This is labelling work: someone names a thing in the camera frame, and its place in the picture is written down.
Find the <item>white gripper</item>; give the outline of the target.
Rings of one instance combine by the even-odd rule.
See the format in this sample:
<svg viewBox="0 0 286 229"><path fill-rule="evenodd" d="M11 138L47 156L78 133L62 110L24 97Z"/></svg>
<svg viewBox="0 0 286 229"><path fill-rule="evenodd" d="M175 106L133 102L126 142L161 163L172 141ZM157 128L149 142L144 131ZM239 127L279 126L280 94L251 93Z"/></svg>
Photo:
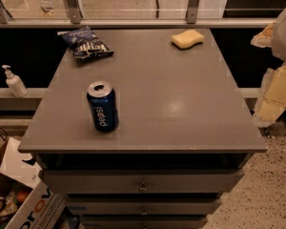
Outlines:
<svg viewBox="0 0 286 229"><path fill-rule="evenodd" d="M286 8L275 23L255 35L251 44L271 48L273 56L286 61ZM276 70L268 68L260 86L254 107L253 122L257 127L269 127L286 110L286 62Z"/></svg>

